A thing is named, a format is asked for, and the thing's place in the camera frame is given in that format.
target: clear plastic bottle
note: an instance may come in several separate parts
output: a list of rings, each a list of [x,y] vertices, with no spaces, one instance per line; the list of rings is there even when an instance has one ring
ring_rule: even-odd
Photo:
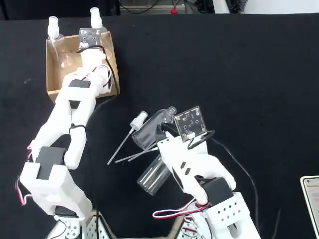
[[[112,58],[111,40],[109,31],[103,26],[102,19],[100,16],[100,10],[97,7],[90,9],[91,13],[91,27],[94,29],[101,29],[101,42],[103,43],[104,50],[106,52],[106,57],[108,60]]]
[[[170,170],[163,163],[160,155],[149,165],[139,177],[138,184],[149,194],[154,196],[170,175]]]
[[[159,110],[153,115],[142,128],[138,131],[135,131],[132,134],[134,142],[138,147],[142,149],[149,148],[155,142],[155,133],[157,125],[165,122],[173,122],[173,117],[176,114],[176,108],[170,106],[168,109]]]
[[[57,75],[63,81],[65,75],[76,70],[74,59],[79,58],[79,56],[68,49],[64,42],[64,36],[60,34],[58,21],[55,16],[49,17],[48,43],[55,58]]]

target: white spray nozzle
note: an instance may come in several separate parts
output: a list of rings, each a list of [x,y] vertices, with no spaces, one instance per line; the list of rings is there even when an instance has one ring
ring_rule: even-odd
[[[91,12],[91,27],[92,28],[102,28],[102,19],[100,16],[100,10],[97,7],[93,7]]]
[[[142,127],[147,117],[148,117],[148,113],[146,113],[145,111],[141,111],[140,114],[136,118],[134,118],[134,120],[132,120],[132,122],[130,123],[130,126],[134,130],[140,130],[140,128]]]
[[[59,19],[56,16],[49,17],[48,35],[51,40],[55,40],[60,35]]]

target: perforated metal plate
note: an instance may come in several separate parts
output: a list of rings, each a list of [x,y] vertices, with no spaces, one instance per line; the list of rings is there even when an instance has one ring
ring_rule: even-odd
[[[96,239],[96,217],[94,216],[88,226],[86,227],[86,239]],[[111,239],[107,233],[107,229],[104,227],[103,222],[99,218],[99,238],[100,239]]]

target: black table surface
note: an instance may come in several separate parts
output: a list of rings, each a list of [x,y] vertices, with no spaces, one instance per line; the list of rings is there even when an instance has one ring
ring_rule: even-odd
[[[113,232],[165,236],[172,220],[153,220],[152,212],[189,200],[172,177],[154,197],[139,188],[154,153],[106,166],[133,117],[200,105],[207,127],[255,179],[262,238],[271,237],[281,208],[277,238],[313,239],[299,179],[319,174],[319,15],[121,16],[103,23],[112,33],[122,93],[92,119],[93,157],[85,150],[72,176],[92,199],[94,166],[99,209]],[[60,20],[65,35],[89,26],[88,18]],[[32,199],[21,207],[14,190],[26,145],[53,108],[45,90],[46,28],[45,20],[0,22],[2,238],[41,239],[54,225]],[[235,177],[254,219],[249,179],[222,148],[209,142],[208,149]],[[118,158],[138,151],[128,140]]]

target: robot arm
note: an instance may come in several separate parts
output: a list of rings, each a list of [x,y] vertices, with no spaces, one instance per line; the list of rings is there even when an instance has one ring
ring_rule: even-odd
[[[196,180],[196,176],[204,179],[223,177],[231,190],[236,188],[234,177],[219,162],[209,155],[206,142],[188,150],[188,142],[183,143],[180,137],[170,137],[158,143],[162,161],[180,180],[183,192],[191,194],[199,204],[208,203],[207,194]]]
[[[241,193],[233,192],[236,188],[234,177],[216,157],[207,153],[206,142],[191,150],[188,144],[188,141],[182,142],[180,136],[171,136],[158,142],[158,148],[183,192],[191,194],[201,205],[210,204],[202,212],[191,214],[201,236],[205,239],[260,239]],[[198,178],[205,179],[207,184],[216,179],[224,179],[226,183],[218,186],[222,190],[211,191],[204,188]],[[223,198],[223,189],[227,196],[214,204],[212,195],[220,194],[218,196]],[[196,204],[192,203],[188,209],[197,209]]]
[[[47,122],[29,148],[33,162],[24,165],[20,182],[48,215],[85,219],[91,201],[74,183],[69,169],[76,169],[86,144],[85,126],[94,110],[95,98],[111,91],[111,71],[102,64],[100,49],[87,49],[83,67],[64,77],[62,88]],[[95,59],[95,65],[87,58]],[[70,134],[68,150],[51,147],[62,135]]]

